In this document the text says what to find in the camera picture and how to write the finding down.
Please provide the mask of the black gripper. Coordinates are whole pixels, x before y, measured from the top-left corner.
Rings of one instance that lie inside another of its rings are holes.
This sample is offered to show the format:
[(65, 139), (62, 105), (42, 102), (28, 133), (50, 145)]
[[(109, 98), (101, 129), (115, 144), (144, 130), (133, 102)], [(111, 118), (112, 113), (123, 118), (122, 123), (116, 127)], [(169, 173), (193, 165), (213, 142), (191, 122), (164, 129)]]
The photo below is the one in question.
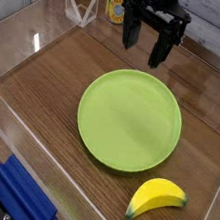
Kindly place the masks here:
[(173, 45), (181, 43), (191, 15), (182, 8), (179, 0), (123, 0), (125, 8), (123, 44), (126, 49), (138, 42), (142, 22), (159, 32), (148, 65), (155, 69), (166, 60)]

